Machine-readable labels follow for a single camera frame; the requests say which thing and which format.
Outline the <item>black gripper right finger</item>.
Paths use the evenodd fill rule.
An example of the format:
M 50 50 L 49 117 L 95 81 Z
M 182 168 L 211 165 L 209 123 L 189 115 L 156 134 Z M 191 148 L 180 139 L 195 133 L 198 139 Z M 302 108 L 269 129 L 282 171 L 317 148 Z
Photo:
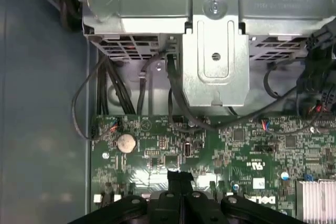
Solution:
M 298 220 L 264 207 L 239 195 L 224 197 L 221 202 L 194 190 L 193 176 L 181 172 L 181 194 L 184 201 L 183 223 L 298 223 Z

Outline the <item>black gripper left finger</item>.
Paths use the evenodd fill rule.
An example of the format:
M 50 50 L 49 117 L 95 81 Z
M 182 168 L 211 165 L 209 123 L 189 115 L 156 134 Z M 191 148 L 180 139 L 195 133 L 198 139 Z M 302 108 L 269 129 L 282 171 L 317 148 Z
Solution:
M 180 178 L 181 173 L 169 171 L 168 190 L 153 193 L 149 200 L 126 196 L 71 223 L 180 223 Z

